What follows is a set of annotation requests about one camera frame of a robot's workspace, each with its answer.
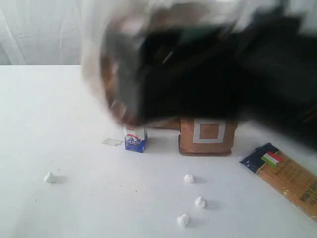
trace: blurry black object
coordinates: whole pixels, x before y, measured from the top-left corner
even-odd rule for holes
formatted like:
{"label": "blurry black object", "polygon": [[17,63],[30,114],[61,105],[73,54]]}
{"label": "blurry black object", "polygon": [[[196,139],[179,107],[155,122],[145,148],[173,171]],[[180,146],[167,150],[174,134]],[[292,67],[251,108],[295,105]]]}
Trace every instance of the blurry black object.
{"label": "blurry black object", "polygon": [[257,119],[317,148],[317,37],[301,16],[257,12],[228,26],[128,36],[107,31],[119,100],[139,123],[170,116]]}

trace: white cotton ball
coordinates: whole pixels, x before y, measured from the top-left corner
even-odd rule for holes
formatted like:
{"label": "white cotton ball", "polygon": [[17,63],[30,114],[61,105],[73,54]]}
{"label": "white cotton ball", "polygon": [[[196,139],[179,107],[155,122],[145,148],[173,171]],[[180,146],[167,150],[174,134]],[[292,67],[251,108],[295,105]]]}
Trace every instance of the white cotton ball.
{"label": "white cotton ball", "polygon": [[192,175],[185,175],[185,178],[184,178],[185,182],[195,182],[195,177],[192,176]]}
{"label": "white cotton ball", "polygon": [[53,175],[52,172],[49,172],[44,178],[44,182],[53,183],[55,181],[56,181],[56,177]]}
{"label": "white cotton ball", "polygon": [[202,197],[198,197],[196,200],[195,200],[195,205],[197,207],[206,207],[206,201],[202,198]]}
{"label": "white cotton ball", "polygon": [[189,216],[184,214],[182,216],[177,217],[177,223],[181,226],[181,227],[186,227],[189,223]]}

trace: white table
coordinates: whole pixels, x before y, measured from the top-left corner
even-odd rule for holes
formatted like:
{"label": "white table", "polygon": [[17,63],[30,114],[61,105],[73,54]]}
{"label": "white table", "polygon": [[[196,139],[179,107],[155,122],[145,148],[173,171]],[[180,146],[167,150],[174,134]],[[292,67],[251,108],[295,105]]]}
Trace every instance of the white table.
{"label": "white table", "polygon": [[[80,66],[0,67],[1,238],[316,238],[317,224],[239,161],[266,141],[317,173],[314,151],[247,123],[233,154],[184,157],[177,131],[149,130],[144,154],[123,140]],[[52,171],[57,184],[43,182]],[[184,184],[191,173],[199,183]],[[208,208],[194,200],[203,196]],[[176,217],[188,214],[188,228]]]}

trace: white square outline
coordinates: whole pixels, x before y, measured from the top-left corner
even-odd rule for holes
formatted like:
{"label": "white square outline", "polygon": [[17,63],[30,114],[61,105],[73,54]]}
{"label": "white square outline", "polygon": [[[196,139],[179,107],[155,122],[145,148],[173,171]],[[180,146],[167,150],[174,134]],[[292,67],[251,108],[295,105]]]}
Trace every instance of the white square outline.
{"label": "white square outline", "polygon": [[[201,124],[219,124],[217,139],[201,139],[200,138]],[[226,130],[226,123],[223,120],[194,119],[193,143],[199,143],[199,144],[222,143],[225,130]]]}

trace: small milk carton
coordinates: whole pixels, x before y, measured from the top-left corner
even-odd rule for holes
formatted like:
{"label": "small milk carton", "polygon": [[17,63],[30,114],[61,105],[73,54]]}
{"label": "small milk carton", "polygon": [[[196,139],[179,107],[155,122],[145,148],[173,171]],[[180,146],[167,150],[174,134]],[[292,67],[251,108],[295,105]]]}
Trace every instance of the small milk carton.
{"label": "small milk carton", "polygon": [[145,127],[124,125],[124,145],[126,150],[143,153],[148,139]]}

